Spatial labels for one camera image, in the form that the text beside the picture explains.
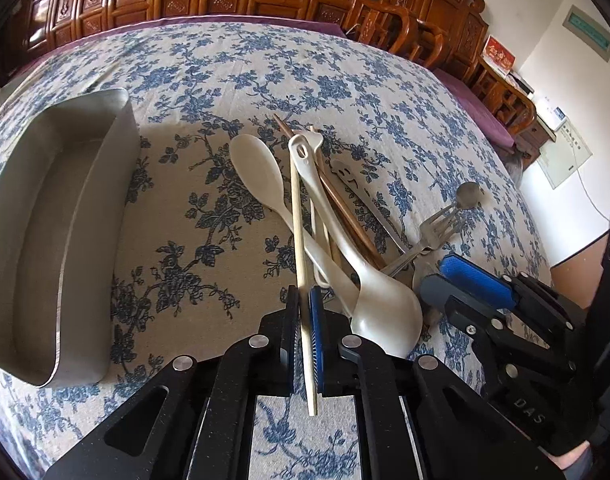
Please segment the person's right hand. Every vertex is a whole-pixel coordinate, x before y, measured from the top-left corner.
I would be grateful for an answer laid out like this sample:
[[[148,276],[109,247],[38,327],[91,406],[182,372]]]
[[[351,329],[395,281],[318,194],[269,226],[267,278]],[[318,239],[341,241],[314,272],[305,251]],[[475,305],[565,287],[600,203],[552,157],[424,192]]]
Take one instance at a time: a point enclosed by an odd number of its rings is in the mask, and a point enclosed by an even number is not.
[[[576,446],[576,448],[573,448],[572,450],[570,450],[570,452],[567,452],[563,455],[554,456],[549,453],[546,453],[546,455],[561,470],[565,470],[567,468],[570,468],[570,466],[573,466],[576,462],[578,462],[578,460],[580,460],[585,454],[585,452],[587,452],[589,449],[590,442],[585,440],[584,442],[582,442],[582,444]]]

